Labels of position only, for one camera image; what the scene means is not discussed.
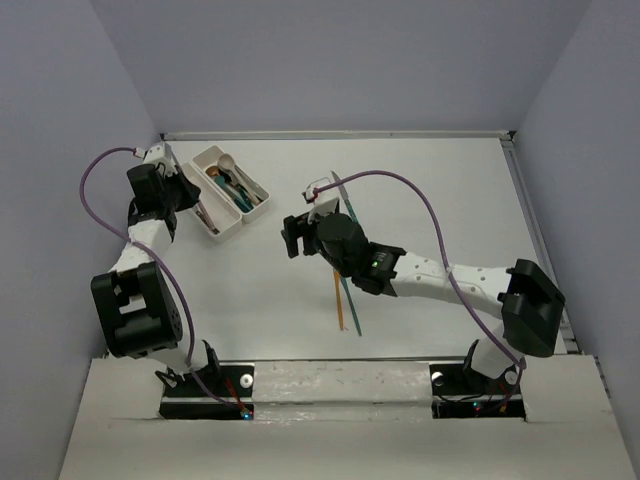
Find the teal plastic knife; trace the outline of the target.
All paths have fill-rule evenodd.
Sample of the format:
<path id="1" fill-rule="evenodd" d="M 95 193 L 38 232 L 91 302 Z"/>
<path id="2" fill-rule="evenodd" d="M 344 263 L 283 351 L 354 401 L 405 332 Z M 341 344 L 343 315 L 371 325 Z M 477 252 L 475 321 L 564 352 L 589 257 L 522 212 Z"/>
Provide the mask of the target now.
<path id="1" fill-rule="evenodd" d="M 352 319 L 353 319 L 353 322 L 354 322 L 354 326 L 355 326 L 356 332 L 357 332 L 359 337 L 362 337 L 362 329 L 361 329 L 359 317 L 358 317 L 358 314 L 357 314 L 357 311 L 356 311 L 356 307 L 355 307 L 355 303 L 353 301 L 353 298 L 352 298 L 352 295 L 351 295 L 351 292 L 350 292 L 350 289 L 349 289 L 348 282 L 347 282 L 347 280 L 345 278 L 341 278 L 341 284 L 342 284 L 342 287 L 343 287 L 344 292 L 345 292 L 346 297 L 347 297 L 347 301 L 348 301 L 348 304 L 349 304 L 349 308 L 350 308 L 350 311 L 351 311 L 351 315 L 352 315 Z"/>

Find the orange plastic knife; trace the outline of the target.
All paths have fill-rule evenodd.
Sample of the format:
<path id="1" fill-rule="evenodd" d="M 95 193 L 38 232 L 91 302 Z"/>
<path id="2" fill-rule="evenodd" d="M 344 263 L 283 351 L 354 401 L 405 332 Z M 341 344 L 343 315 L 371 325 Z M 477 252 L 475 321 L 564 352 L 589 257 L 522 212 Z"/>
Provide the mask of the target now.
<path id="1" fill-rule="evenodd" d="M 334 278 L 334 290 L 335 290 L 336 310 L 337 310 L 339 329 L 340 331 L 344 331 L 344 328 L 345 328 L 344 315 L 343 315 L 342 299 L 341 299 L 341 292 L 340 292 L 341 280 L 340 280 L 340 275 L 336 270 L 333 271 L 333 278 Z"/>

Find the steel spoon teal handle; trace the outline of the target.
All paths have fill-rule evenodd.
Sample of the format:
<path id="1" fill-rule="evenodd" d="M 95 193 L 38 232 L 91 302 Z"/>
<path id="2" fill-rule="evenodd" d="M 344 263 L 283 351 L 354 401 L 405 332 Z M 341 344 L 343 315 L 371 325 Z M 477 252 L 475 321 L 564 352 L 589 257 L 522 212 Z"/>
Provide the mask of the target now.
<path id="1" fill-rule="evenodd" d="M 220 172 L 225 177 L 226 183 L 229 184 L 229 185 L 232 185 L 236 189 L 236 191 L 239 193 L 239 195 L 246 202 L 250 203 L 252 206 L 256 206 L 248 198 L 246 192 L 244 191 L 244 189 L 242 188 L 242 185 L 240 184 L 241 181 L 239 180 L 239 177 L 235 173 L 233 173 L 231 171 L 227 171 L 227 170 L 221 170 Z"/>

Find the steel knife dark handle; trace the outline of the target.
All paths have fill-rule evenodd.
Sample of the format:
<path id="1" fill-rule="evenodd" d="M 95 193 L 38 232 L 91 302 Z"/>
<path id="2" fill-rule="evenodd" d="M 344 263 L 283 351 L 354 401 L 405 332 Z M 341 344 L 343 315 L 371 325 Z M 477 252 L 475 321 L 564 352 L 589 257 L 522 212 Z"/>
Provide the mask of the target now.
<path id="1" fill-rule="evenodd" d="M 209 216 L 208 212 L 206 211 L 206 209 L 203 206 L 196 206 L 194 208 L 194 211 L 195 211 L 196 215 L 198 216 L 198 218 L 204 223 L 206 228 L 213 235 L 218 235 L 219 234 L 219 230 L 217 229 L 217 227 L 215 226 L 215 224 L 212 221 L 211 217 Z"/>

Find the beige plastic spoon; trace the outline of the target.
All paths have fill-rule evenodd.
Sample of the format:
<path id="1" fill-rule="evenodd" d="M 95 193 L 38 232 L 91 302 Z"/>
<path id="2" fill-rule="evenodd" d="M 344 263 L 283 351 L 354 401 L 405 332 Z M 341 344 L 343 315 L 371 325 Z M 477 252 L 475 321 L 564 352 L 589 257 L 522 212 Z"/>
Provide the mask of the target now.
<path id="1" fill-rule="evenodd" d="M 236 169 L 236 163 L 235 160 L 226 153 L 223 153 L 219 159 L 218 159 L 218 168 L 220 170 L 227 170 L 227 171 L 231 171 L 233 173 L 235 173 L 238 177 L 240 181 L 243 181 L 240 176 L 239 176 L 239 172 Z"/>

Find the black spoon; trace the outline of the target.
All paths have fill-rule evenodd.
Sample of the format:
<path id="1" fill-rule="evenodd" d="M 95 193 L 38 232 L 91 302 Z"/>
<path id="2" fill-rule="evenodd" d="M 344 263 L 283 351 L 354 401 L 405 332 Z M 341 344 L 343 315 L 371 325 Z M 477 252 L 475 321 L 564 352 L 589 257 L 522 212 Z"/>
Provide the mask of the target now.
<path id="1" fill-rule="evenodd" d="M 259 205 L 262 203 L 262 199 L 258 196 L 258 194 L 254 191 L 254 189 L 248 183 L 241 181 L 240 184 L 242 185 L 242 188 L 244 189 L 248 198 L 251 200 L 251 202 L 254 205 Z"/>

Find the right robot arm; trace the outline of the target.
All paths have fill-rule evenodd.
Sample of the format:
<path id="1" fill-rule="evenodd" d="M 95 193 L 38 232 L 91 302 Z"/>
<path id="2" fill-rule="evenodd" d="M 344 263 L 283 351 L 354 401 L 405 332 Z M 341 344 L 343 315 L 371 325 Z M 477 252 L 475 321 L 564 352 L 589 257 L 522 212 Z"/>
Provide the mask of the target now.
<path id="1" fill-rule="evenodd" d="M 446 266 L 400 247 L 367 239 L 360 225 L 343 213 L 324 217 L 288 216 L 281 236 L 291 258 L 320 255 L 341 276 L 371 295 L 419 297 L 463 306 L 478 320 L 499 320 L 481 328 L 460 368 L 462 384 L 482 392 L 529 357 L 555 352 L 565 297 L 533 261 L 512 267 Z"/>

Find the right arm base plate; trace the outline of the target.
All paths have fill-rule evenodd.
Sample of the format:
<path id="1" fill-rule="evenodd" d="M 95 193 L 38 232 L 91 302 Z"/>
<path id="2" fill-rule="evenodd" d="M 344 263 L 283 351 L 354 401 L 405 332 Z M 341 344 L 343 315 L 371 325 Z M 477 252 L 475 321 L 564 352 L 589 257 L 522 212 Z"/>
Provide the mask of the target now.
<path id="1" fill-rule="evenodd" d="M 435 419 L 526 418 L 515 367 L 498 379 L 483 377 L 462 363 L 430 364 L 429 373 Z"/>

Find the steel knife teal handle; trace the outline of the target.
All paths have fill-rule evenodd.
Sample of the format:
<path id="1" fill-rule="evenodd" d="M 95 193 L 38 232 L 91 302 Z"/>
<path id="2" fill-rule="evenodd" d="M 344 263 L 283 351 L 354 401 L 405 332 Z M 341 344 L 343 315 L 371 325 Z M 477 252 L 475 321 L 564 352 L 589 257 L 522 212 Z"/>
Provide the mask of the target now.
<path id="1" fill-rule="evenodd" d="M 358 223 L 358 218 L 353 208 L 353 205 L 351 203 L 351 200 L 349 198 L 349 194 L 346 190 L 346 187 L 343 184 L 341 184 L 341 178 L 337 175 L 335 171 L 331 171 L 331 175 L 333 177 L 334 182 L 338 183 L 338 191 L 346 207 L 347 213 L 355 223 Z"/>

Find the steel knife pink handle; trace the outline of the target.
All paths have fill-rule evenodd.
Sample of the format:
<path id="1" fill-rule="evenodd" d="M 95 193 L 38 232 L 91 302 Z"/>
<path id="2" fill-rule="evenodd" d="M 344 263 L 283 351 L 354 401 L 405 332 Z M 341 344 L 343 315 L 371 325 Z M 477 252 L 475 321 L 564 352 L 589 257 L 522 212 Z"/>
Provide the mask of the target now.
<path id="1" fill-rule="evenodd" d="M 220 220 L 219 215 L 218 215 L 217 204 L 216 203 L 210 203 L 210 202 L 204 202 L 203 205 L 204 205 L 204 208 L 206 209 L 206 211 L 208 212 L 209 216 L 211 217 L 212 221 L 214 222 L 215 226 L 219 230 L 219 234 L 220 234 L 222 232 L 222 230 L 223 230 L 223 225 L 222 225 L 221 220 Z"/>

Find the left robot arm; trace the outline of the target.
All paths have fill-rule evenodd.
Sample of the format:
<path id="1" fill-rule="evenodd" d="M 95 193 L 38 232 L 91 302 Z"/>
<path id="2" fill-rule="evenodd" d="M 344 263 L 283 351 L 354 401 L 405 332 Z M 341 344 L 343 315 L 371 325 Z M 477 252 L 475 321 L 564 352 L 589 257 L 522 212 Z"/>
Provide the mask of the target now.
<path id="1" fill-rule="evenodd" d="M 222 371 L 214 349 L 195 335 L 181 313 L 184 294 L 161 256 L 173 244 L 177 214 L 198 209 L 200 188 L 168 160 L 144 162 L 127 171 L 129 204 L 125 247 L 111 269 L 91 280 L 91 293 L 111 355 L 155 360 L 168 369 L 168 387 L 185 378 L 201 395 L 215 392 Z"/>

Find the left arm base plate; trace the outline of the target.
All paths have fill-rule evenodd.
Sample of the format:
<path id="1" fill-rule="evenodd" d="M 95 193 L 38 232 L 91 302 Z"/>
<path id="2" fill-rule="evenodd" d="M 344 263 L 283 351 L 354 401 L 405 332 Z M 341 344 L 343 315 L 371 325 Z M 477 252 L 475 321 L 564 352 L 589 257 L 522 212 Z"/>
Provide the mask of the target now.
<path id="1" fill-rule="evenodd" d="M 162 384 L 159 415 L 166 420 L 252 420 L 254 417 L 253 363 L 223 362 L 218 372 L 211 367 L 179 375 L 167 368 L 156 371 Z"/>

